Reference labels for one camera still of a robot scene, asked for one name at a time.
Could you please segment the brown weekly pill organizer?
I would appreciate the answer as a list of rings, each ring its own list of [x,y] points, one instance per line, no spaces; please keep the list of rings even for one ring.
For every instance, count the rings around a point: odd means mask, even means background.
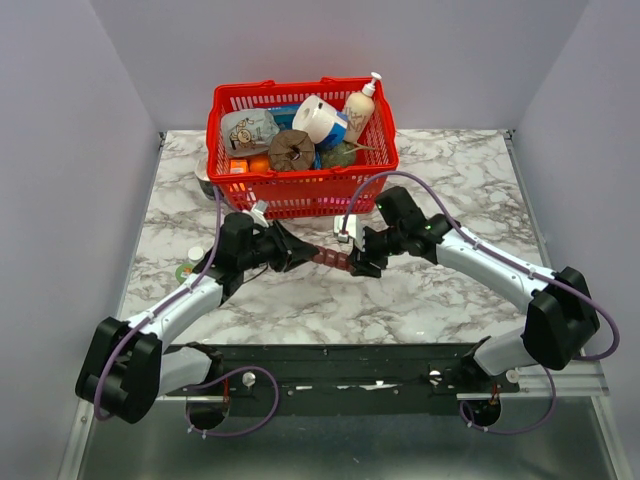
[[[317,246],[316,249],[317,253],[312,258],[314,263],[341,271],[351,271],[349,256],[345,253],[321,246]]]

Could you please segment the green pill bottle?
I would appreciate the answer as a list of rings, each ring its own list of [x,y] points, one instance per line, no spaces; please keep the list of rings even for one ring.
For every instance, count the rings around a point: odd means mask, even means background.
[[[179,284],[183,284],[192,274],[194,265],[190,263],[181,264],[175,271],[175,278]]]

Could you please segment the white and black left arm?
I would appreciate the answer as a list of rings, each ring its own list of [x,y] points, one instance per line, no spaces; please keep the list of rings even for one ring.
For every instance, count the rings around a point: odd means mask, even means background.
[[[319,250],[278,221],[248,212],[219,216],[212,248],[174,292],[126,320],[102,320],[76,381],[76,395],[90,402],[99,421],[118,417],[134,424],[160,394],[167,374],[163,357],[196,320],[221,307],[242,286],[246,271],[267,266],[287,272]]]

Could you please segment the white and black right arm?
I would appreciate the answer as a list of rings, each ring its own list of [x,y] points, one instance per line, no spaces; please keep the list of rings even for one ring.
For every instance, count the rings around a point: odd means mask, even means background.
[[[376,231],[348,213],[334,219],[339,241],[352,243],[354,276],[380,277],[391,256],[409,254],[467,275],[524,314],[522,327],[480,340],[463,357],[460,379],[480,392],[508,370],[540,365],[561,370],[598,331],[584,276],[566,267],[555,272],[523,261],[483,241],[444,214],[426,217],[403,187],[378,195],[387,227]]]

